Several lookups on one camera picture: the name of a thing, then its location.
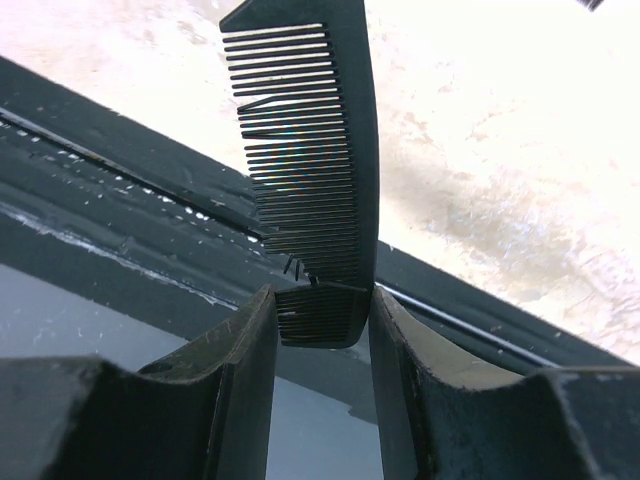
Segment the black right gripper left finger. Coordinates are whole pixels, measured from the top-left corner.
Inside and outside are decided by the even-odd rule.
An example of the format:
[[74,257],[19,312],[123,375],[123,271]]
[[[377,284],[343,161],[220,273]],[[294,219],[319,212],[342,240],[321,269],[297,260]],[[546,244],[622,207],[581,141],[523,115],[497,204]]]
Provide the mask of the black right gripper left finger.
[[97,356],[1,363],[5,479],[262,479],[275,294],[136,372]]

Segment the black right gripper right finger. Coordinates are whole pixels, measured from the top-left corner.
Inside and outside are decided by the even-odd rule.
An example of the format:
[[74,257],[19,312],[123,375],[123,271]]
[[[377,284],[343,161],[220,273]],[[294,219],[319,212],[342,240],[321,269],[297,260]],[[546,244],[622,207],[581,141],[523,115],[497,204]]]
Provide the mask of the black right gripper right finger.
[[635,479],[639,372],[527,375],[457,346],[376,289],[369,342],[388,479]]

